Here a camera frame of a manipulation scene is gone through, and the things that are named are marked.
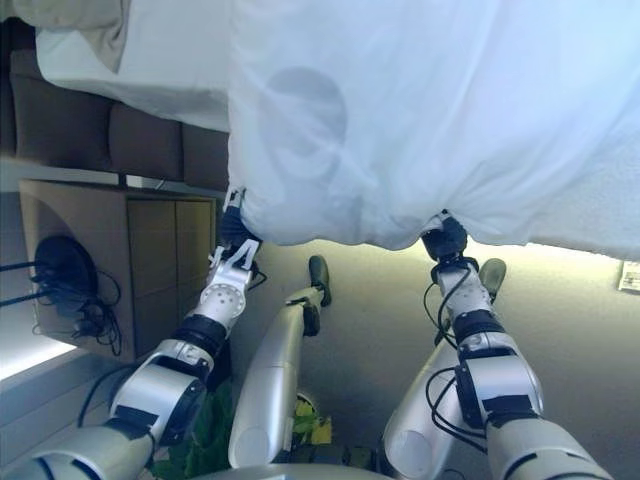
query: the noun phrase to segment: white robotic arm segment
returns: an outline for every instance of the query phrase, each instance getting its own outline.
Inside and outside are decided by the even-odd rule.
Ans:
[[[456,390],[464,421],[484,429],[497,480],[610,480],[562,427],[541,418],[537,376],[493,313],[472,259],[462,256],[466,232],[453,219],[423,242],[451,314],[457,341]]]

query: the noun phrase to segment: sofa cushion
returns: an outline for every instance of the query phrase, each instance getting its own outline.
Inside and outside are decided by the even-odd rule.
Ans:
[[[118,103],[109,126],[111,162],[118,173],[182,180],[180,123]]]
[[[224,192],[229,186],[227,143],[229,134],[182,125],[184,181],[194,187]]]
[[[16,155],[56,167],[109,170],[112,100],[43,80],[35,50],[11,53]]]

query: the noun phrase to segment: wooden cabinet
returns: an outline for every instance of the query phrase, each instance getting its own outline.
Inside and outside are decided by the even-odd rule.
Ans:
[[[50,235],[75,238],[99,270],[118,282],[113,307],[122,332],[120,359],[134,361],[169,336],[194,307],[215,242],[215,200],[154,190],[23,180],[20,198],[29,258]],[[99,277],[100,294],[114,288]],[[111,356],[95,339],[73,339],[77,317],[36,304],[40,330],[56,340]]]

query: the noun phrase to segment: floor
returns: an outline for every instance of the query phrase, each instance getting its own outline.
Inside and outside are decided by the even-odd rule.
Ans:
[[[249,294],[232,334],[236,379],[282,300],[306,286],[306,262],[316,253],[329,263],[334,302],[318,337],[304,341],[299,389],[332,416],[336,443],[375,447],[433,349],[421,306],[433,262],[421,245],[399,252],[322,241],[263,246],[258,262],[269,280]],[[617,290],[622,262],[537,245],[471,244],[466,253],[507,262],[496,309],[542,381],[547,418],[616,478],[632,478],[640,469],[640,296]],[[430,303],[438,306],[437,295]],[[449,464],[489,478],[486,460],[465,446],[456,446]]]

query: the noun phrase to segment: green plant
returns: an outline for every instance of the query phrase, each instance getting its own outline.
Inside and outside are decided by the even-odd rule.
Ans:
[[[231,383],[207,393],[189,438],[169,448],[169,459],[154,463],[151,473],[162,480],[186,480],[230,468],[227,460],[233,423]]]

